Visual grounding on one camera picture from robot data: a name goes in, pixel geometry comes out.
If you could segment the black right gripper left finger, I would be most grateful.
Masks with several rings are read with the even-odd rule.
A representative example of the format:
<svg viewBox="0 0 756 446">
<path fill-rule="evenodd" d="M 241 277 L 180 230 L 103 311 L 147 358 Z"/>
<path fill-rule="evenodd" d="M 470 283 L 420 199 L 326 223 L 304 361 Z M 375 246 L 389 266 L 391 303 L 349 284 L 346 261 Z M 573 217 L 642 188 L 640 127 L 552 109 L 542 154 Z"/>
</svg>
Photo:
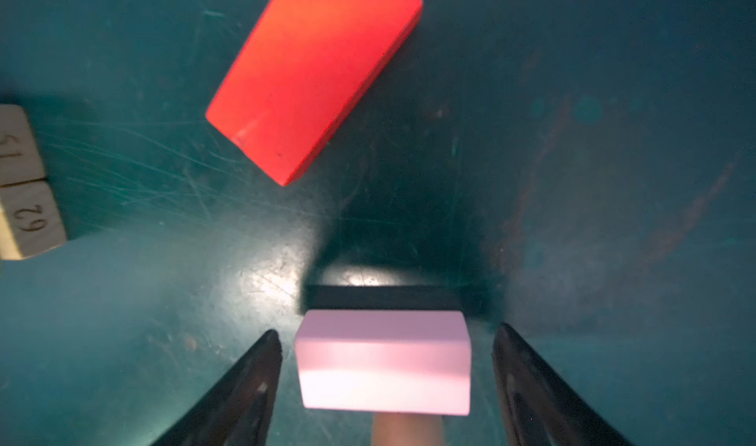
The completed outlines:
<svg viewBox="0 0 756 446">
<path fill-rule="evenodd" d="M 282 362 L 279 334 L 270 329 L 155 444 L 264 445 Z"/>
</svg>

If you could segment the red wood block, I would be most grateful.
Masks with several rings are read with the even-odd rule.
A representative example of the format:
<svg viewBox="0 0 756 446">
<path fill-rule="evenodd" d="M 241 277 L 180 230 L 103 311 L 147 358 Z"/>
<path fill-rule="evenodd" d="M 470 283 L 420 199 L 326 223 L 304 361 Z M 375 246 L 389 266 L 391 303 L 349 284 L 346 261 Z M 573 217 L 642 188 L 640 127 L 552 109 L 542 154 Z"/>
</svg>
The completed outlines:
<svg viewBox="0 0 756 446">
<path fill-rule="evenodd" d="M 206 119 L 280 186 L 300 178 L 419 24 L 423 0 L 270 0 Z"/>
</svg>

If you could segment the light pink wood block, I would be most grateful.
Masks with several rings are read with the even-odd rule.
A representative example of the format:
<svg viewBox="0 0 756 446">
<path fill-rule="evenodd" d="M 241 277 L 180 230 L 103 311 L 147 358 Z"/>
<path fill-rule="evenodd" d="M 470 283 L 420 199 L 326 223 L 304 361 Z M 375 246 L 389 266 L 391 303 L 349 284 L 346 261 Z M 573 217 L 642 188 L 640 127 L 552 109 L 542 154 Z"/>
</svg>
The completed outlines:
<svg viewBox="0 0 756 446">
<path fill-rule="evenodd" d="M 468 416 L 472 341 L 454 310 L 313 309 L 295 335 L 307 409 Z"/>
</svg>

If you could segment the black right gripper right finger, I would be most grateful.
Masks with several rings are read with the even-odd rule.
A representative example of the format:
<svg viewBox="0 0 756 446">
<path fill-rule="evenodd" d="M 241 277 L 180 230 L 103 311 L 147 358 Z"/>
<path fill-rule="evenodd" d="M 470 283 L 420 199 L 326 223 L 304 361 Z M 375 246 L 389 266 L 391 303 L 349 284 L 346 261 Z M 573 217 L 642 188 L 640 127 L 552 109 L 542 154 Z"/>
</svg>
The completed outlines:
<svg viewBox="0 0 756 446">
<path fill-rule="evenodd" d="M 510 325 L 497 329 L 492 363 L 510 445 L 628 445 Z"/>
</svg>

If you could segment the natural wood block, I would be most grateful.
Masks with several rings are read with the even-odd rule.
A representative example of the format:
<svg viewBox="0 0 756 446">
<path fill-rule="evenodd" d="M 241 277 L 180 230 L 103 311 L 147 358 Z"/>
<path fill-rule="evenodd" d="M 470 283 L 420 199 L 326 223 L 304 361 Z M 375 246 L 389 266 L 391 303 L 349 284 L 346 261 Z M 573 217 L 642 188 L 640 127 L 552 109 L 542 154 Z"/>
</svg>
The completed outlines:
<svg viewBox="0 0 756 446">
<path fill-rule="evenodd" d="M 67 243 L 66 229 L 46 180 L 1 188 L 1 259 L 19 261 Z"/>
<path fill-rule="evenodd" d="M 1 106 L 1 185 L 44 180 L 44 168 L 31 123 L 19 105 Z"/>
</svg>

